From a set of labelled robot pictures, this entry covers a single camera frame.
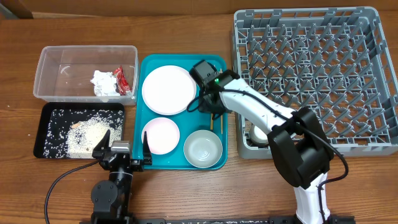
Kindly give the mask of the white napkin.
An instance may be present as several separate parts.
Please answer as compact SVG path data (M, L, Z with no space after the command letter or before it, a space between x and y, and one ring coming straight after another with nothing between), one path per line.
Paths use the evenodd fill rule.
M99 70L95 70L90 82L94 84L94 94L96 96L120 95L116 90L116 77L112 72L101 72Z

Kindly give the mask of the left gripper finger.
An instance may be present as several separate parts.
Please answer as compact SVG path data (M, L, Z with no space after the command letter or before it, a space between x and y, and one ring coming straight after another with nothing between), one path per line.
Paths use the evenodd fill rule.
M144 138L143 138L143 160L144 160L144 164L147 166L151 166L152 165L152 154L149 148L149 144L147 141L147 131L144 131Z
M107 130L103 138L99 141L99 143L93 148L92 157L95 159L102 159L105 153L109 149L109 140L110 140L111 131Z

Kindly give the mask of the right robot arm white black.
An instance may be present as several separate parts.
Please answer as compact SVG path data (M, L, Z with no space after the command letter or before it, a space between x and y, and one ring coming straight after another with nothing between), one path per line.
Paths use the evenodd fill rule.
M218 71L205 60L189 72L200 88L196 109L213 119L236 112L267 136L274 165L293 186L297 223L336 223L326 205L325 185L344 179L348 163L326 139L316 114L282 106L251 88L232 70Z

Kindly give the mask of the grey bowl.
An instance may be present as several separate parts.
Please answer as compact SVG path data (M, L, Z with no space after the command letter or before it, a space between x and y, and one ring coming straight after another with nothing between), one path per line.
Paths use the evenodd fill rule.
M220 138L212 131L198 130L186 138L183 153L192 166L207 169L221 159L223 145Z

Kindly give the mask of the red snack wrapper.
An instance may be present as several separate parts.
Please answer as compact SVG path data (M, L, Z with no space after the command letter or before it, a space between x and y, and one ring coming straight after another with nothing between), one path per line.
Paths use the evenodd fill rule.
M121 96L132 93L132 89L126 80L122 66L120 66L113 72L113 76L116 78L116 85L118 88L118 92Z

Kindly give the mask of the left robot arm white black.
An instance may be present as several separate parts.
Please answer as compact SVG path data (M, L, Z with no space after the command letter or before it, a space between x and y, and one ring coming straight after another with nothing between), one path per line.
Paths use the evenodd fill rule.
M133 173L144 171L152 164L147 136L144 135L143 159L132 158L132 142L109 142L110 131L94 147L92 156L109 171L109 179L98 182L91 191L92 223L139 223L129 212Z

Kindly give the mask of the white cup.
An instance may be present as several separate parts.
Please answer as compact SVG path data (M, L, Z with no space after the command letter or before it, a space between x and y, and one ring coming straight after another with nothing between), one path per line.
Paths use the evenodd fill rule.
M249 138L251 142L258 147L268 145L267 135L255 125L252 125L249 130Z

